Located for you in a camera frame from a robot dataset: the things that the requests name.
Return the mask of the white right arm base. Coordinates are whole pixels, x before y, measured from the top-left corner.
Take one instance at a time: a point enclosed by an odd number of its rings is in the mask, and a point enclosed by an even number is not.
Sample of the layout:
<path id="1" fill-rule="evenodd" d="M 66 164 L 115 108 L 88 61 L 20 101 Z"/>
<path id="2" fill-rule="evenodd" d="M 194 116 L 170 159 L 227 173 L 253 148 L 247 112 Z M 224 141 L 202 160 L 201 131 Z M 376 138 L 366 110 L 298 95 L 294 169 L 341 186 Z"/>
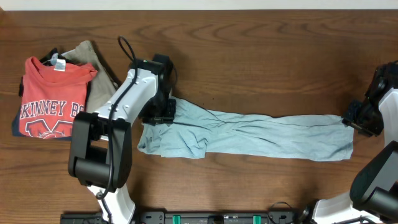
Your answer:
<path id="1" fill-rule="evenodd" d="M 353 207 L 349 192 L 309 205 L 297 223 L 381 223 L 377 215 Z"/>

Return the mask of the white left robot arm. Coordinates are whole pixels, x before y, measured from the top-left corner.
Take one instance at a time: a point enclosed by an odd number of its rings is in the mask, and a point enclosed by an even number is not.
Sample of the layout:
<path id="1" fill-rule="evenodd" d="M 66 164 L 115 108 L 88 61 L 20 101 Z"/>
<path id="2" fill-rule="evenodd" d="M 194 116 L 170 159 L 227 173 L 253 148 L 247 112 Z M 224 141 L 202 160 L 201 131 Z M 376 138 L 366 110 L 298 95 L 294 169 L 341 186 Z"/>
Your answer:
<path id="1" fill-rule="evenodd" d="M 78 223 L 131 223 L 135 204 L 126 185 L 132 166 L 132 125 L 171 124 L 176 101 L 171 99 L 174 64 L 166 55 L 129 65 L 115 94 L 92 113 L 77 114 L 72 127 L 68 172 L 97 198 L 100 217 Z"/>

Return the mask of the light blue t-shirt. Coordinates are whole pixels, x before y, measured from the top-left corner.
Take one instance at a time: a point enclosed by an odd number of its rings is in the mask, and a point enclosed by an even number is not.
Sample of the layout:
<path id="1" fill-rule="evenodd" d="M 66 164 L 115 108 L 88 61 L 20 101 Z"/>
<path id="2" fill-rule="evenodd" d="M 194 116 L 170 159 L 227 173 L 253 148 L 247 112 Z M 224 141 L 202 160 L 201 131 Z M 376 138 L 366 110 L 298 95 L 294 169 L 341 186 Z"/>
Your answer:
<path id="1" fill-rule="evenodd" d="M 342 161 L 353 153 L 354 130 L 337 115 L 273 118 L 206 110 L 178 99 L 172 124 L 144 125 L 138 150 L 202 159 L 208 152 L 311 161 Z"/>

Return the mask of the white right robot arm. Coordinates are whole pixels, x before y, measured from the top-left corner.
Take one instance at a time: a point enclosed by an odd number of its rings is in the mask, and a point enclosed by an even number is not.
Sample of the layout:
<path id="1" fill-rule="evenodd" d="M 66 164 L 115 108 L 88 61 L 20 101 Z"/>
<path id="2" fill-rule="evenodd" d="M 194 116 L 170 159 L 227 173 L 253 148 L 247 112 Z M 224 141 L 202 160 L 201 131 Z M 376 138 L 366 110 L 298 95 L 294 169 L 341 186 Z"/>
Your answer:
<path id="1" fill-rule="evenodd" d="M 342 123 L 366 136 L 384 132 L 384 149 L 354 178 L 353 208 L 397 223 L 397 64 L 377 67 L 363 101 L 353 100 Z"/>

